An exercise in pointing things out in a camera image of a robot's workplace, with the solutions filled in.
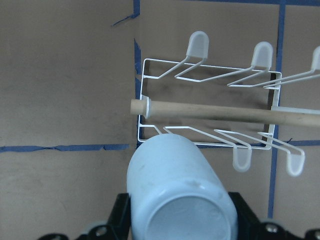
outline blue tape line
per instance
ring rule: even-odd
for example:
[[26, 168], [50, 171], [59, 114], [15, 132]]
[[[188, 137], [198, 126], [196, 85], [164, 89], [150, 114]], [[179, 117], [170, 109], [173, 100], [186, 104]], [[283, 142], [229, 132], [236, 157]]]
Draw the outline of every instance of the blue tape line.
[[[136, 129], [137, 129], [137, 136], [138, 136], [138, 128], [139, 128], [139, 126], [138, 126], [138, 124], [139, 124], [139, 118], [140, 118], [140, 123], [141, 124], [143, 124], [143, 120], [144, 120], [144, 117], [143, 116], [141, 116], [141, 115], [138, 115], [138, 117], [137, 117], [137, 121], [136, 121]], [[141, 127], [140, 128], [140, 132], [139, 132], [139, 139], [142, 139], [143, 138], [143, 136], [144, 136], [144, 127]], [[138, 147], [140, 147], [140, 145], [142, 144], [142, 142], [140, 142], [140, 141], [137, 141], [136, 142], [136, 149], [138, 148]]]
[[140, 99], [141, 81], [135, 78], [135, 99]]
[[280, 3], [280, 0], [186, 0], [186, 1], [238, 3], [238, 4], [279, 4]]
[[282, 70], [282, 56], [283, 56], [283, 45], [285, 35], [285, 17], [286, 17], [286, 0], [282, 0], [279, 6], [279, 18], [278, 18], [278, 39], [276, 46], [276, 71], [281, 72]]
[[308, 147], [308, 146], [320, 146], [320, 140], [301, 140], [301, 141], [287, 141], [288, 144], [291, 144], [296, 147]]
[[[286, 18], [286, 0], [280, 1], [279, 17], [278, 17], [278, 39], [276, 46], [276, 71], [282, 70], [282, 54], [284, 45], [284, 33], [285, 33], [285, 18]], [[274, 128], [273, 137], [278, 139], [279, 126]], [[270, 171], [270, 184], [269, 184], [269, 199], [268, 199], [268, 214], [267, 217], [272, 219], [274, 216], [274, 204], [275, 204], [275, 190], [276, 190], [276, 176], [277, 176], [277, 161], [278, 161], [278, 149], [272, 148], [271, 154], [271, 171]]]
[[134, 67], [136, 74], [141, 75], [141, 49], [136, 39], [134, 39]]
[[[238, 4], [281, 4], [281, 0], [186, 0], [197, 2], [218, 2]], [[296, 6], [320, 6], [320, 0], [287, 0], [286, 5]]]
[[[278, 125], [275, 126], [273, 137], [275, 139], [278, 139], [279, 137]], [[272, 153], [271, 153], [271, 171], [270, 171], [269, 199], [268, 199], [268, 218], [270, 219], [272, 219], [274, 216], [277, 161], [278, 161], [278, 149], [273, 147]]]
[[140, 15], [140, 0], [133, 0], [133, 14], [126, 16], [125, 18], [115, 22], [114, 24], [112, 24], [111, 26], [115, 26], [127, 19], [135, 19], [136, 17], [138, 17]]
[[133, 0], [133, 14], [132, 18], [136, 18], [140, 15], [140, 0]]
[[125, 150], [129, 144], [93, 144], [93, 145], [59, 145], [59, 146], [1, 146], [0, 153], [17, 152], [26, 153], [39, 150], [58, 150], [66, 151], [99, 151], [99, 150]]
[[320, 6], [320, 0], [286, 0], [287, 5]]

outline white wire rack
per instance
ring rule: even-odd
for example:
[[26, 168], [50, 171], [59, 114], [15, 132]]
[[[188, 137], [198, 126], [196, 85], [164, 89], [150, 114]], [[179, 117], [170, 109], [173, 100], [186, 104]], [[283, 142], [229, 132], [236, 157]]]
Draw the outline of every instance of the white wire rack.
[[[170, 78], [172, 84], [177, 81], [186, 81], [195, 83], [194, 87], [201, 85], [203, 82], [214, 81], [218, 79], [231, 79], [231, 82], [228, 82], [225, 87], [236, 87], [238, 91], [242, 91], [244, 88], [252, 87], [263, 87], [268, 94], [268, 107], [273, 111], [288, 111], [288, 112], [300, 112], [304, 113], [307, 109], [297, 109], [297, 108], [283, 108], [279, 107], [279, 97], [281, 84], [287, 82], [296, 82], [306, 80], [304, 76], [308, 75], [308, 79], [317, 78], [319, 74], [315, 74], [320, 70], [320, 47], [316, 48], [313, 53], [313, 61], [311, 66], [311, 71], [296, 74], [291, 77], [282, 78], [281, 72], [270, 71], [272, 63], [272, 46], [268, 42], [260, 42], [256, 45], [253, 51], [253, 57], [250, 67], [248, 68], [234, 68], [234, 67], [225, 67], [225, 66], [215, 66], [215, 65], [205, 65], [203, 64], [208, 58], [208, 49], [209, 49], [209, 38], [208, 36], [201, 31], [194, 32], [189, 40], [188, 49], [186, 52], [186, 58], [181, 62], [170, 61], [163, 59], [154, 59], [146, 58], [143, 61], [142, 68], [142, 77], [141, 77], [141, 88], [139, 99], [147, 99], [148, 103], [151, 104], [151, 101], [148, 101], [149, 96], [146, 94], [144, 89], [145, 81], [147, 79], [162, 81], [162, 78]], [[199, 59], [197, 63], [187, 62], [193, 59]], [[150, 65], [154, 64], [166, 64], [171, 66], [169, 69], [165, 69], [160, 74], [150, 74], [151, 71], [146, 70]], [[184, 76], [187, 73], [200, 70], [211, 70], [212, 72], [218, 72], [222, 74], [217, 74], [214, 76], [209, 76], [205, 78], [194, 77], [191, 74], [190, 76]], [[264, 76], [264, 81], [258, 82], [255, 84], [244, 84], [244, 81], [256, 79], [257, 77]], [[320, 111], [313, 111], [313, 114], [320, 114]], [[252, 158], [252, 149], [259, 150], [269, 150], [271, 148], [277, 148], [281, 151], [286, 152], [287, 156], [287, 172], [291, 176], [298, 176], [301, 174], [305, 162], [305, 153], [300, 148], [292, 146], [286, 142], [275, 139], [274, 131], [275, 125], [270, 124], [267, 127], [264, 126], [263, 131], [257, 131], [256, 134], [260, 137], [253, 137], [248, 134], [244, 134], [241, 131], [225, 130], [225, 129], [211, 129], [211, 131], [203, 131], [192, 125], [165, 125], [159, 127], [157, 123], [152, 123], [152, 120], [148, 120], [147, 124], [144, 122], [148, 119], [148, 113], [145, 117], [142, 115], [138, 118], [138, 142], [143, 143], [148, 138], [144, 136], [143, 132], [145, 129], [154, 129], [156, 134], [162, 133], [174, 133], [175, 130], [188, 130], [192, 131], [195, 134], [200, 134], [211, 139], [210, 141], [193, 141], [194, 144], [202, 147], [226, 147], [233, 149], [233, 167], [239, 172], [245, 172], [250, 168], [251, 158]]]

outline wooden rod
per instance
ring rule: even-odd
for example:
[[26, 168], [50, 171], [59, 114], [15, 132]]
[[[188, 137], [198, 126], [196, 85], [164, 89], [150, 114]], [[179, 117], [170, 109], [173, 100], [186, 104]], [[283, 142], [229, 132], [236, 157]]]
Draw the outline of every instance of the wooden rod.
[[[131, 114], [146, 115], [147, 100], [131, 100]], [[246, 123], [320, 127], [320, 115], [253, 108], [151, 101], [149, 117], [194, 118]]]

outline screw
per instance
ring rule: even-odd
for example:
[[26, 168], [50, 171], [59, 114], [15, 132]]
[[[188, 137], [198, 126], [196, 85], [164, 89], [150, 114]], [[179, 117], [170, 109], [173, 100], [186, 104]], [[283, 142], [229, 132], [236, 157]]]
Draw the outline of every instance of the screw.
[[105, 226], [101, 226], [101, 227], [99, 227], [97, 230], [96, 230], [96, 232], [95, 232], [95, 235], [97, 236], [97, 237], [100, 237], [100, 236], [103, 236], [103, 235], [105, 235], [106, 233], [107, 233], [107, 228], [105, 227]]
[[271, 224], [271, 223], [265, 225], [265, 229], [266, 229], [269, 233], [273, 233], [273, 234], [275, 234], [275, 233], [278, 232], [278, 227], [277, 227], [276, 225], [274, 225], [274, 224]]
[[320, 231], [316, 231], [316, 232], [314, 233], [314, 236], [315, 236], [315, 238], [316, 238], [317, 240], [320, 240]]

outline bolt head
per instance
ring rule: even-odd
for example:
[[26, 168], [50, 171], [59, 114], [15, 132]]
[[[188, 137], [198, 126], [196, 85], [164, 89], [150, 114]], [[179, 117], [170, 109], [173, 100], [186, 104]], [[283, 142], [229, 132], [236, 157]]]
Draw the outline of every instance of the bolt head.
[[278, 232], [278, 226], [275, 224], [271, 224], [271, 223], [268, 223], [267, 225], [265, 225], [265, 229], [269, 233], [273, 233], [273, 234], [276, 234]]
[[95, 231], [95, 235], [97, 237], [103, 236], [107, 233], [108, 229], [105, 226], [101, 226], [99, 227], [96, 231]]

